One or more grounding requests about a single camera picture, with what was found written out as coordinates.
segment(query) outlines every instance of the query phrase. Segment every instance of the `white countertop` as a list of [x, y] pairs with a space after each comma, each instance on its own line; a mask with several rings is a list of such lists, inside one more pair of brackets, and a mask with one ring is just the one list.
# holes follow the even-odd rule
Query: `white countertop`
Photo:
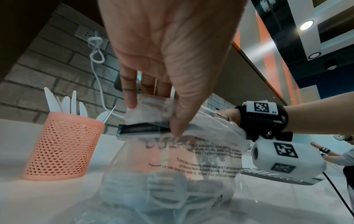
[[[1, 224], [72, 223], [83, 202], [97, 191], [104, 171], [123, 145], [114, 136], [102, 135], [84, 177], [32, 182], [20, 176], [42, 126], [0, 119], [0, 127]], [[254, 167], [251, 157], [243, 156], [243, 167]], [[333, 167], [326, 173], [348, 200], [344, 176]], [[224, 212], [210, 212], [212, 219], [207, 223], [354, 224], [327, 180], [300, 186], [238, 175], [235, 181], [234, 198], [224, 206]]]

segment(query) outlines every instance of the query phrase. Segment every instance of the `sleeve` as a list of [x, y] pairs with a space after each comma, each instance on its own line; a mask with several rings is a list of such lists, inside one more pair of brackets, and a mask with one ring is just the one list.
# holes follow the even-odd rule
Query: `sleeve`
[[354, 166], [354, 148], [341, 156], [337, 156], [333, 163], [340, 166]]

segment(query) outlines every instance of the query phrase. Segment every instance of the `plastic bag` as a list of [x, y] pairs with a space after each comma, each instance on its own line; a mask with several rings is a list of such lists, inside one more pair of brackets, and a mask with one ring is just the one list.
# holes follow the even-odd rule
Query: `plastic bag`
[[195, 223], [235, 193], [246, 133], [201, 107], [180, 138], [170, 133], [172, 99], [141, 95], [117, 139], [126, 141], [77, 224]]

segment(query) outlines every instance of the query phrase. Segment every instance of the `wall socket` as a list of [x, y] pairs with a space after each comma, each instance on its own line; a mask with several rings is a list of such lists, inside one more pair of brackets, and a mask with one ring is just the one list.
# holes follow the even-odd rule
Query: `wall socket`
[[[74, 34], [76, 37], [84, 40], [87, 42], [87, 39], [89, 37], [94, 37], [95, 36], [95, 32], [82, 26], [82, 25], [79, 25], [79, 28], [76, 30], [75, 34]], [[105, 37], [102, 37], [101, 35], [98, 35], [100, 38], [102, 38], [103, 40], [103, 43], [101, 44], [100, 48], [102, 50], [105, 50], [107, 45], [108, 45], [108, 39], [105, 38]]]

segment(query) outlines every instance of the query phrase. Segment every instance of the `utensil holder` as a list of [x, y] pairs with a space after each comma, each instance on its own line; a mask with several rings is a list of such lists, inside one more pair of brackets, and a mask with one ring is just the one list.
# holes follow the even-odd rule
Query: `utensil holder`
[[86, 174], [104, 123], [95, 119], [50, 112], [22, 178], [67, 180]]

